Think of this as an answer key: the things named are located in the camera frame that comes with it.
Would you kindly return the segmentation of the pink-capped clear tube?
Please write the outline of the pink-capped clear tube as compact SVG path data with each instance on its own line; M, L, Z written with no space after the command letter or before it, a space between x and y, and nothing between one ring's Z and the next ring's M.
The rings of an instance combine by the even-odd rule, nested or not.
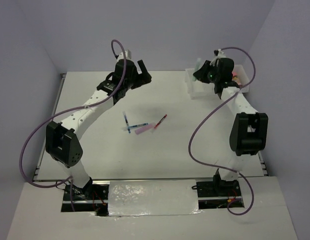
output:
M232 81L237 83L239 86L243 86L242 77L238 75L235 71L232 72Z

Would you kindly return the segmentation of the purple highlighter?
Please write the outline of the purple highlighter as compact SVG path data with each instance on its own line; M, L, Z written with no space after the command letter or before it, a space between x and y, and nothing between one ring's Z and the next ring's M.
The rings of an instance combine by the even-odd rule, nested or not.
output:
M138 129L136 129L134 132L135 132L136 135L140 135L140 134L142 134L142 133L144 133L146 131L149 131L149 130L153 129L155 127L155 125L156 124L154 122L152 122L152 123L149 123L147 125L144 125L144 126L138 128Z

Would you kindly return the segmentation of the green highlighter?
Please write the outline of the green highlighter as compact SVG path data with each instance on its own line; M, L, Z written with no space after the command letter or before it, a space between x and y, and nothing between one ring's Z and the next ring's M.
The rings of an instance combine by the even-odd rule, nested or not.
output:
M195 73L201 68L201 63L202 63L202 59L201 58L198 58L196 60L196 63L195 63L195 67L194 67L194 71L192 73L192 77L191 77L191 80L193 82L197 81L197 78L195 77Z

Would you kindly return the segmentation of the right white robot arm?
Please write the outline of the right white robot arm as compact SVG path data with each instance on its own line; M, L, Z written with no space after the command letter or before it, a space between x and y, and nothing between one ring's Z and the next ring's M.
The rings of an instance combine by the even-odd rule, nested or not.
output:
M203 197L237 197L240 194L239 172L266 146L268 116L254 109L241 92L242 84L233 75L234 61L227 57L206 60L193 73L196 80L214 85L214 93L234 115L229 147L235 156L225 168L218 168L211 181L197 182L193 189Z

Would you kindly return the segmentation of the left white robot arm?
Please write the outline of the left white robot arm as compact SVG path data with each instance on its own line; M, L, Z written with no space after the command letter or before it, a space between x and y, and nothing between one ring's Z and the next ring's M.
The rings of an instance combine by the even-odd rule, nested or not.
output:
M97 86L82 109L60 122L51 121L46 126L45 150L72 177L71 190L81 199L90 198L97 186L81 162L83 149L80 139L104 112L125 97L128 90L151 81L152 77L142 60L137 63L118 60L114 71Z

